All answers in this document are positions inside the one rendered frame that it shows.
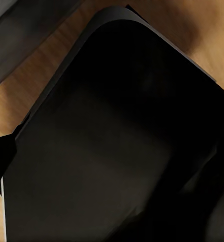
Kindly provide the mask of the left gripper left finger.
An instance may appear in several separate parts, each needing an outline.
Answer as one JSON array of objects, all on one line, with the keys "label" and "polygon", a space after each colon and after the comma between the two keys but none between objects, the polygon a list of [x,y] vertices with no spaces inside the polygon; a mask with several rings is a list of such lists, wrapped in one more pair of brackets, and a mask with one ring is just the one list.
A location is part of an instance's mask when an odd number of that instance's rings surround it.
[{"label": "left gripper left finger", "polygon": [[0,180],[17,154],[17,146],[12,134],[0,137]]}]

